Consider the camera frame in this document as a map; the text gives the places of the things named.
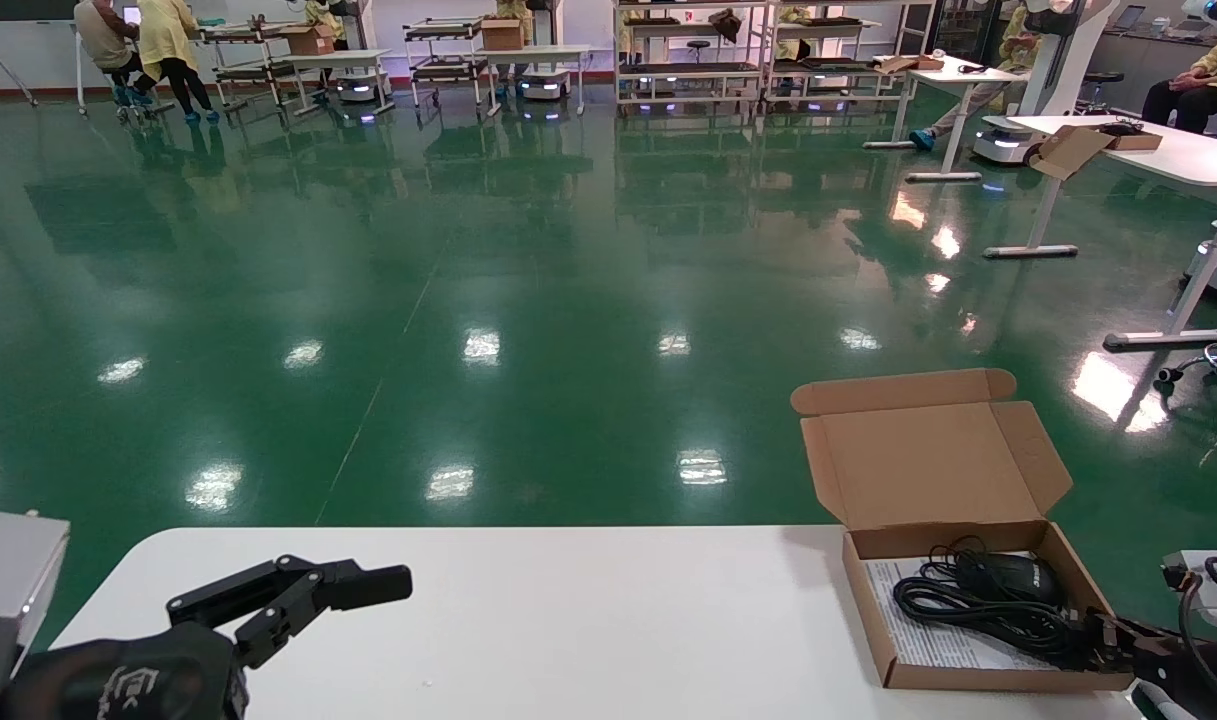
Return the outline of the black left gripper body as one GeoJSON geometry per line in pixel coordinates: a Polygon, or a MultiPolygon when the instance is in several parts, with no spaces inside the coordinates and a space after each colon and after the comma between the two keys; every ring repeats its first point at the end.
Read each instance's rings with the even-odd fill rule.
{"type": "Polygon", "coordinates": [[[242,719],[246,673],[230,639],[196,623],[32,656],[0,719],[242,719]]]}

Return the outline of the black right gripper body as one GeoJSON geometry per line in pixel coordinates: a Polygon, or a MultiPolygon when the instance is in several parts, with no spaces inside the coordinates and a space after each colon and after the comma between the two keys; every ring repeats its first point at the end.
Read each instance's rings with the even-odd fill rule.
{"type": "Polygon", "coordinates": [[[1217,642],[1143,641],[1133,701],[1146,719],[1217,719],[1217,642]]]}

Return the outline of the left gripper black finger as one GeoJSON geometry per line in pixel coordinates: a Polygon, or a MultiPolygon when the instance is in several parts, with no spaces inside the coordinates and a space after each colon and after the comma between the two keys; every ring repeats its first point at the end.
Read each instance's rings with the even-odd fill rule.
{"type": "Polygon", "coordinates": [[[325,611],[355,611],[410,598],[408,566],[364,569],[355,559],[312,562],[293,555],[260,562],[166,603],[172,625],[234,632],[239,664],[259,669],[325,611]]]}

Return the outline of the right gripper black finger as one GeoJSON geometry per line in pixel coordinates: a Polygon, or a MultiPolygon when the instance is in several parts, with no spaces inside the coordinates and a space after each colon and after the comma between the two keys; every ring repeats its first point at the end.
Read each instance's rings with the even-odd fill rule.
{"type": "Polygon", "coordinates": [[[1171,656],[1174,630],[1152,626],[1111,612],[1086,611],[1073,623],[1076,649],[1092,671],[1134,671],[1152,657],[1171,656]]]}

